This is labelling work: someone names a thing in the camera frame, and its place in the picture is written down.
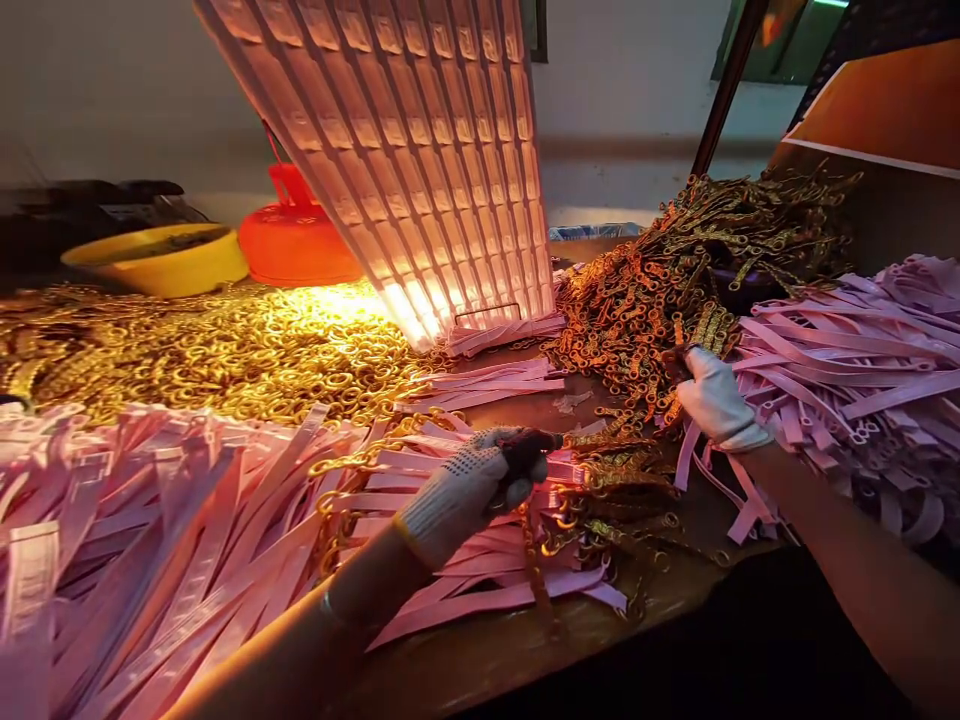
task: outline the wall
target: wall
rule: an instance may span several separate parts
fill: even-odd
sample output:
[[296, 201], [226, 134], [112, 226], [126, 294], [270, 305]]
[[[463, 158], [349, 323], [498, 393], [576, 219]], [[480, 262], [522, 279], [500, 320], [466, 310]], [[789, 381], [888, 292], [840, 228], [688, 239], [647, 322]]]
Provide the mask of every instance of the wall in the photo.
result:
[[[533, 68], [551, 225], [647, 224], [684, 183], [716, 89], [724, 0], [549, 0]], [[803, 88], [743, 83], [714, 177], [756, 175]]]
[[[548, 221], [649, 222], [693, 161], [728, 3], [547, 4], [533, 79]], [[168, 178], [233, 223], [270, 201], [259, 121], [187, 0], [14, 3], [0, 59], [0, 136], [46, 177]], [[712, 174], [759, 171], [800, 92], [741, 86]]]
[[276, 202], [260, 121], [189, 0], [31, 0], [4, 14], [0, 133], [46, 177], [166, 178], [230, 223]]

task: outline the window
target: window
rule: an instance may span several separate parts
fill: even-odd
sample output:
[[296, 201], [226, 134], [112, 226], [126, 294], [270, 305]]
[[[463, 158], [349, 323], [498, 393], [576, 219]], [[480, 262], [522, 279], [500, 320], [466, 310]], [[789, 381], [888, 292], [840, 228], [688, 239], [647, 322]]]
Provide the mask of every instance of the window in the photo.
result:
[[[713, 66], [714, 80], [719, 80], [723, 72], [743, 5], [744, 0], [731, 3]], [[797, 5], [800, 8], [791, 15], [790, 10]], [[757, 34], [747, 58], [742, 79], [777, 85], [809, 85], [846, 6], [845, 0], [771, 2], [764, 28]]]
[[520, 18], [523, 20], [523, 39], [533, 62], [547, 61], [547, 3], [546, 0], [520, 0]]

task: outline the pile of pink strips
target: pile of pink strips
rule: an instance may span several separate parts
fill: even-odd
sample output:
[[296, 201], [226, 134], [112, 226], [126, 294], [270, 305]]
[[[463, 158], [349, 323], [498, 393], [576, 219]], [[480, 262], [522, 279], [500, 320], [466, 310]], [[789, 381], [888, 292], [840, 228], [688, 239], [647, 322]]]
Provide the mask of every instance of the pile of pink strips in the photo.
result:
[[429, 412], [442, 407], [452, 412], [485, 405], [515, 395], [563, 390], [563, 370], [557, 370], [545, 357], [504, 363], [462, 373], [438, 373], [413, 378], [420, 383], [411, 399], [396, 403], [398, 412]]
[[517, 320], [490, 330], [455, 327], [447, 334], [446, 352], [450, 357], [473, 357], [488, 348], [506, 345], [529, 337], [557, 337], [567, 325], [561, 313], [544, 315], [536, 320]]
[[[875, 278], [773, 301], [742, 318], [740, 391], [777, 441], [908, 544], [960, 543], [960, 267], [913, 255]], [[729, 536], [775, 535], [777, 508], [729, 456], [742, 493], [712, 473], [688, 426], [677, 469], [697, 465], [740, 510]]]
[[[362, 492], [351, 469], [310, 477], [316, 462], [384, 436], [323, 425], [299, 429], [204, 412], [130, 407], [112, 427], [85, 430], [80, 406], [39, 417], [0, 415], [0, 707], [5, 716], [160, 716], [313, 587], [312, 555], [335, 513], [359, 516], [354, 552], [452, 453], [470, 428], [427, 423], [402, 451], [384, 451]], [[532, 501], [535, 522], [558, 512], [557, 488], [582, 482], [554, 460]], [[533, 603], [515, 517], [471, 540], [378, 638], [488, 609]], [[582, 592], [615, 608], [625, 598], [603, 568], [572, 554], [544, 562], [551, 595]], [[498, 588], [465, 594], [483, 580]]]

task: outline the gold jewelry chain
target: gold jewelry chain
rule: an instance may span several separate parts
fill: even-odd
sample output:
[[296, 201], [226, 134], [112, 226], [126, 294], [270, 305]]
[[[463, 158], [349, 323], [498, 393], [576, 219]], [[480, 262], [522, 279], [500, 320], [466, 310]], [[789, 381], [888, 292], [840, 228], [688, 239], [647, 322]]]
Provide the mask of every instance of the gold jewelry chain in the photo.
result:
[[739, 339], [715, 271], [733, 276], [731, 293], [757, 271], [790, 295], [846, 272], [850, 238], [832, 211], [860, 175], [828, 177], [821, 165], [780, 180], [691, 177], [638, 240], [560, 286], [567, 327], [541, 349], [557, 367], [596, 373], [622, 400], [621, 408], [597, 409], [615, 418], [610, 436], [639, 437], [655, 414], [669, 426], [680, 406], [660, 353], [693, 341], [724, 357]]
[[0, 350], [0, 388], [40, 407], [81, 402], [97, 425], [128, 402], [291, 425], [322, 402], [331, 419], [367, 425], [393, 413], [414, 373], [453, 366], [415, 353], [366, 280], [179, 300], [24, 291], [0, 302]]

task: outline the gloved hand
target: gloved hand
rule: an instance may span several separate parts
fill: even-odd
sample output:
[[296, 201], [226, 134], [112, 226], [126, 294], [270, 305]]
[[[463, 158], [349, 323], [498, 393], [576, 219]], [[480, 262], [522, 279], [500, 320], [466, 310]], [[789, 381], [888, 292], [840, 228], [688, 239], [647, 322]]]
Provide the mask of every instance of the gloved hand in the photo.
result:
[[721, 450], [746, 452], [773, 441], [740, 397], [729, 365], [701, 347], [687, 351], [685, 360], [694, 379], [677, 386], [677, 397], [687, 414]]
[[[497, 441], [521, 430], [498, 427], [476, 433], [394, 515], [394, 525], [427, 567], [439, 570], [463, 543], [490, 524], [495, 513], [488, 510], [488, 505], [509, 469]], [[529, 477], [510, 485], [505, 507], [499, 513], [516, 510], [533, 492], [534, 483], [546, 479], [547, 459], [543, 457]]]

